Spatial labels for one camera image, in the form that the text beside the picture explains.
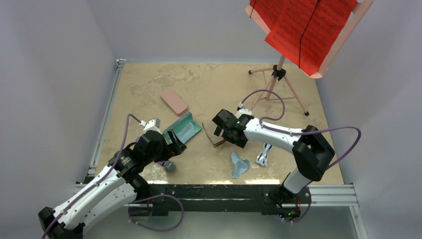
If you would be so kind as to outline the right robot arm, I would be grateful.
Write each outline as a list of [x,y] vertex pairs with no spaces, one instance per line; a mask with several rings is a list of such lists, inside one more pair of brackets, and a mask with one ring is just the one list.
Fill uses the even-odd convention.
[[312,125],[304,129],[286,128],[249,114],[237,117],[225,109],[220,110],[212,122],[216,125],[216,136],[238,147],[244,148],[247,142],[257,141],[293,155],[296,167],[279,190],[280,198],[287,203],[294,201],[306,185],[320,181],[335,155],[325,137]]

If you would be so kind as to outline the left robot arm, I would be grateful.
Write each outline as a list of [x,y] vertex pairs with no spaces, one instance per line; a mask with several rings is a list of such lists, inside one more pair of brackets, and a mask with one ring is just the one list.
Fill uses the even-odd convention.
[[123,205],[153,199],[140,172],[148,164],[167,161],[187,148],[172,131],[166,135],[170,142],[158,131],[146,132],[138,141],[117,152],[98,176],[73,197],[55,208],[42,209],[38,213],[44,231],[42,238],[82,239]]

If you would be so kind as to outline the brown sunglasses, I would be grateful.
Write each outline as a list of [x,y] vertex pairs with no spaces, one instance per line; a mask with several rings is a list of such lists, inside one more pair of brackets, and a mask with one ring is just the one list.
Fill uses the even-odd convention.
[[202,128],[214,148],[217,148],[226,142],[221,136],[214,135],[216,125],[212,121],[202,122]]

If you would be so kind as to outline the pink glasses case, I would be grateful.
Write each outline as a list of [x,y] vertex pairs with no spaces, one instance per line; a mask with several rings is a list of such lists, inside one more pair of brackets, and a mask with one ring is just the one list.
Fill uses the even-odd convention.
[[160,97],[175,115],[182,116],[188,111],[187,103],[172,89],[166,89]]

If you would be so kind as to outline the teal glasses case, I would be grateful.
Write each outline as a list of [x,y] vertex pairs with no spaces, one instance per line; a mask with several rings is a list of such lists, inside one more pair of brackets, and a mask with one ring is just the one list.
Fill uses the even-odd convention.
[[171,130],[183,144],[186,144],[193,137],[195,137],[202,130],[202,128],[196,121],[194,121],[192,113],[186,112],[164,130],[164,135],[170,142],[172,141],[167,132]]

